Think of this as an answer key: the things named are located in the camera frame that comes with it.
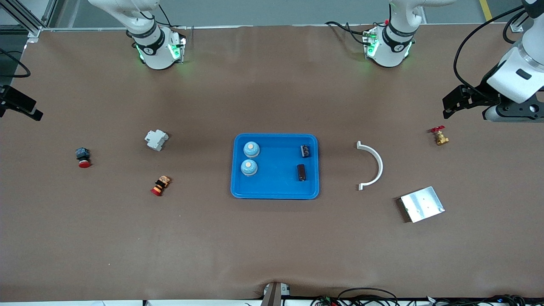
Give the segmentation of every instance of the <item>light blue round object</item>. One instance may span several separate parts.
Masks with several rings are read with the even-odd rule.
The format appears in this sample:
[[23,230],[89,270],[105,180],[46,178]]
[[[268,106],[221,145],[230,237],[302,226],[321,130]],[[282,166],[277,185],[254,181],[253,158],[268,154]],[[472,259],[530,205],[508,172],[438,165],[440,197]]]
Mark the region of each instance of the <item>light blue round object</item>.
[[257,163],[253,160],[245,160],[240,167],[242,173],[251,176],[257,173]]
[[244,146],[244,154],[247,157],[256,157],[261,152],[259,145],[254,142],[248,142]]

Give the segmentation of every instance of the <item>silver metal plate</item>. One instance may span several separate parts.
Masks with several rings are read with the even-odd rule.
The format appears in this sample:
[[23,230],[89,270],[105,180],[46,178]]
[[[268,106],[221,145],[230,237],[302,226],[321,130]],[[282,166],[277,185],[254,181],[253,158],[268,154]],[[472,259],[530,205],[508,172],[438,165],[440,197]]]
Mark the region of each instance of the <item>silver metal plate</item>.
[[400,197],[400,201],[414,223],[445,211],[432,186]]

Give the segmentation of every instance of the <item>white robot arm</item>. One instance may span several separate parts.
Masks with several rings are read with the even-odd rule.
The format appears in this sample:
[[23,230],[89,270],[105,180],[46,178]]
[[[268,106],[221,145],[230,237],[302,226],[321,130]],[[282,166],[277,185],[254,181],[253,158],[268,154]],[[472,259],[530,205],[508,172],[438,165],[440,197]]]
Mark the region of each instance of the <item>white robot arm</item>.
[[140,59],[153,69],[166,69],[182,63],[186,39],[168,27],[157,24],[153,15],[144,13],[159,6],[159,0],[89,0],[127,27],[136,42]]
[[385,25],[363,32],[365,55],[384,67],[400,64],[422,21],[418,7],[441,7],[456,0],[389,0],[391,15]]
[[510,12],[523,9],[533,19],[533,26],[478,86],[472,87],[460,79],[463,85],[442,99],[445,119],[462,109],[488,106],[483,117],[489,121],[544,122],[544,103],[536,97],[544,87],[544,0],[521,2],[522,7]]

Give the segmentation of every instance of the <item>white handle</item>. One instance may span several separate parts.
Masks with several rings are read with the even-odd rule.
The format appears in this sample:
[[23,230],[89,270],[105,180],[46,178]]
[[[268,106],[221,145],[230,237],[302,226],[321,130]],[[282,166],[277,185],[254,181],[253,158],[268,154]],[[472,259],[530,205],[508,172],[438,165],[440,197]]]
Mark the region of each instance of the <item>white handle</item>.
[[359,184],[359,190],[363,190],[364,186],[374,184],[374,183],[376,183],[376,181],[379,180],[379,178],[381,176],[381,173],[384,171],[384,162],[381,160],[381,157],[380,157],[380,155],[378,154],[378,152],[376,150],[372,149],[371,147],[369,147],[367,145],[361,144],[361,141],[357,142],[357,149],[369,152],[370,154],[372,154],[372,156],[374,156],[374,158],[376,158],[376,161],[378,162],[378,175],[376,176],[376,178],[374,180],[368,182],[368,183],[360,183]]

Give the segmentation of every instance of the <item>blue rectangular tray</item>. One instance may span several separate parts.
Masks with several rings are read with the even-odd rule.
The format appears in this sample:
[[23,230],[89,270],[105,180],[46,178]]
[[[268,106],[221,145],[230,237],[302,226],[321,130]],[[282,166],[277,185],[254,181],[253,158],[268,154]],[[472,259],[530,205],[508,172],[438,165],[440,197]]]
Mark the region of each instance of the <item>blue rectangular tray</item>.
[[[261,148],[253,159],[257,173],[245,176],[240,170],[249,159],[244,154],[247,142]],[[310,156],[302,157],[301,145],[310,148]],[[240,134],[234,139],[231,193],[240,199],[311,200],[319,194],[319,158],[317,138],[310,134]],[[296,166],[304,164],[306,181],[299,181]]]

